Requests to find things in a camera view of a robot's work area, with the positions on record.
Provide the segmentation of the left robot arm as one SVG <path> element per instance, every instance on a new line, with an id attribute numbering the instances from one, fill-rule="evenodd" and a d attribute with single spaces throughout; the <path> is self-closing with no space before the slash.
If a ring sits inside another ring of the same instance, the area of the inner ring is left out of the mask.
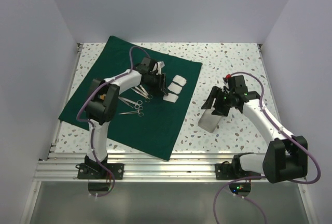
<path id="1" fill-rule="evenodd" d="M 89 151 L 85 156 L 84 168 L 80 169 L 83 173 L 92 174 L 98 179 L 112 176 L 113 173 L 107 166 L 108 126 L 115 116 L 119 96 L 139 85 L 146 85 L 167 95 L 165 73 L 140 73 L 128 69 L 117 76 L 93 81 L 89 97 L 76 117 L 77 121 L 89 125 Z"/>

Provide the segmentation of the steel scissors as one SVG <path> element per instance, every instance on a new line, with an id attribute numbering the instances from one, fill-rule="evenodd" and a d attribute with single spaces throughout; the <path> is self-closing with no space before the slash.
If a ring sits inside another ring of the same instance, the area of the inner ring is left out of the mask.
<path id="1" fill-rule="evenodd" d="M 142 90 L 140 87 L 133 87 L 131 88 L 132 91 L 134 91 L 135 93 L 141 95 L 144 99 L 145 102 L 149 103 L 151 101 L 151 99 L 153 98 L 152 95 L 148 94 L 146 91 Z"/>
<path id="2" fill-rule="evenodd" d="M 141 100 L 138 101 L 132 101 L 130 99 L 124 98 L 124 97 L 119 97 L 119 100 L 125 103 L 126 105 L 130 106 L 131 108 L 140 110 L 143 109 L 143 102 Z"/>

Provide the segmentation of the steel hemostat forceps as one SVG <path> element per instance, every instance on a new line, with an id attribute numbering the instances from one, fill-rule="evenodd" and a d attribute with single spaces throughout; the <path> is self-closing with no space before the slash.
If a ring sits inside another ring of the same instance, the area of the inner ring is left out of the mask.
<path id="1" fill-rule="evenodd" d="M 133 111 L 128 111 L 128 112 L 123 112 L 120 113 L 119 115 L 138 115 L 139 117 L 143 117 L 144 113 L 142 112 L 143 107 L 139 106 L 138 108 L 136 108 Z"/>

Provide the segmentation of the white gauze pad bottom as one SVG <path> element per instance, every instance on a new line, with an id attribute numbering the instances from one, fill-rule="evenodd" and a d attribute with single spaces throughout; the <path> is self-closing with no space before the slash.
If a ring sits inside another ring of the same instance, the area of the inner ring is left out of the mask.
<path id="1" fill-rule="evenodd" d="M 178 95 L 169 93 L 168 95 L 165 95 L 163 97 L 163 100 L 171 103 L 176 103 L 176 101 L 178 100 Z"/>

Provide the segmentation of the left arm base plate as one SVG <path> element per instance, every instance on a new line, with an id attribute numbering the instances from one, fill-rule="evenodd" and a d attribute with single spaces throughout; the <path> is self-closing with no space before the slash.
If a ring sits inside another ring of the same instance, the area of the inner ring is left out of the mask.
<path id="1" fill-rule="evenodd" d="M 124 164 L 122 163 L 102 163 L 103 167 L 98 163 L 92 164 L 77 164 L 75 166 L 78 169 L 78 179 L 107 179 L 110 178 L 109 172 L 105 170 L 107 168 L 114 175 L 115 180 L 122 180 L 124 173 Z"/>

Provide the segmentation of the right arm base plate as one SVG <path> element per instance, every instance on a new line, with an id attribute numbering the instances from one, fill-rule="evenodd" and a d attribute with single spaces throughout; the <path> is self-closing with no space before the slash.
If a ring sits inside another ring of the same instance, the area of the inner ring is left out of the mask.
<path id="1" fill-rule="evenodd" d="M 250 176 L 261 176 L 256 172 L 239 171 L 236 170 L 232 163 L 226 161 L 223 163 L 217 163 L 215 166 L 215 177 L 217 180 L 235 180 Z"/>

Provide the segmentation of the stainless steel tray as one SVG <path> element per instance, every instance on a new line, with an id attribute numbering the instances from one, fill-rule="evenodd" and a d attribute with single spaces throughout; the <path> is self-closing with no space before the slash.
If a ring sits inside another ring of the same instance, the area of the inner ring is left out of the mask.
<path id="1" fill-rule="evenodd" d="M 213 133 L 221 120 L 221 116 L 213 115 L 212 109 L 206 109 L 198 121 L 198 126 L 209 133 Z"/>

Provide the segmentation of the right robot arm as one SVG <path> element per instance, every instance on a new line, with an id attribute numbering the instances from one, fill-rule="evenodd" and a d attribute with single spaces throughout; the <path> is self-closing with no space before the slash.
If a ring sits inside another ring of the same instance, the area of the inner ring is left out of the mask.
<path id="1" fill-rule="evenodd" d="M 202 109 L 211 110 L 208 119 L 226 117 L 234 108 L 248 118 L 267 143 L 262 155 L 252 152 L 233 156 L 231 162 L 221 166 L 222 172 L 236 179 L 263 175 L 270 183 L 306 177 L 308 173 L 308 142 L 303 136 L 295 136 L 270 115 L 263 106 L 261 95 L 248 91 L 247 87 L 231 90 L 214 86 Z"/>

